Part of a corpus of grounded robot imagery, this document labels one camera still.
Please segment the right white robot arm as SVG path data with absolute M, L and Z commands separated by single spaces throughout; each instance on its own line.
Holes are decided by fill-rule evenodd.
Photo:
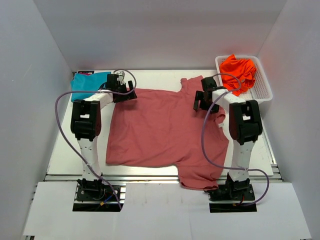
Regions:
M 201 129 L 201 148 L 205 152 L 205 127 L 210 114 L 220 108 L 228 112 L 228 130 L 233 140 L 231 166 L 208 162 L 215 167 L 227 169 L 227 178 L 232 182 L 225 188 L 226 195 L 236 200 L 244 193 L 241 183 L 248 182 L 249 165 L 253 147 L 263 132 L 259 104 L 256 100 L 244 100 L 223 86 L 218 86 L 214 78 L 205 77 L 201 80 L 202 91 L 195 94 L 193 109 L 206 111 Z

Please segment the dusty red t-shirt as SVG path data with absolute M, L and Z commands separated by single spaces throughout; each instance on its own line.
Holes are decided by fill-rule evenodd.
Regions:
M 229 140 L 222 124 L 223 109 L 210 114 L 201 136 L 206 111 L 193 109 L 202 76 L 182 78 L 177 92 L 137 89 L 137 98 L 115 105 L 105 162 L 108 165 L 160 168 L 177 167 L 181 185 L 202 190 L 217 184 Z

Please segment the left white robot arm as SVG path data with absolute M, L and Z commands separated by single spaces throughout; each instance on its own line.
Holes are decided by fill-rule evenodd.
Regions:
M 108 74 L 97 93 L 73 102 L 70 129 L 74 134 L 82 158 L 80 185 L 91 184 L 88 193 L 99 200 L 105 196 L 106 187 L 101 184 L 103 175 L 98 161 L 98 136 L 102 129 L 101 110 L 111 103 L 120 103 L 137 98 L 136 80 L 125 82 L 127 71 L 117 69 Z

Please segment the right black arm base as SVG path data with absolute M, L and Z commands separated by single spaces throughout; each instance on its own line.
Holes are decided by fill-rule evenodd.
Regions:
M 211 214 L 257 212 L 256 204 L 251 204 L 256 200 L 253 186 L 247 181 L 232 183 L 226 180 L 225 184 L 206 186 L 203 191 L 208 194 Z

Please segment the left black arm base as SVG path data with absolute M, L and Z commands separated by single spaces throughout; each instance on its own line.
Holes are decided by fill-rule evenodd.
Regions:
M 101 179 L 78 179 L 73 212 L 116 213 L 122 210 L 124 198 L 120 185 L 109 186 Z

